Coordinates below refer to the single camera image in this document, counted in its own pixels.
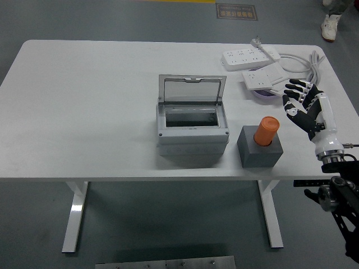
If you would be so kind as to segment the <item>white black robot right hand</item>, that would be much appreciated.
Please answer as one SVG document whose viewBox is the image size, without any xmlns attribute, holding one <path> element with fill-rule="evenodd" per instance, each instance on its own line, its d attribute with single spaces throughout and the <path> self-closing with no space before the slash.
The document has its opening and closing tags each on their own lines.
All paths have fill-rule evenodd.
<svg viewBox="0 0 359 269">
<path fill-rule="evenodd" d="M 290 79 L 282 100 L 287 117 L 315 144 L 317 159 L 323 164 L 342 162 L 344 147 L 337 139 L 337 125 L 326 93 L 315 84 Z"/>
</svg>

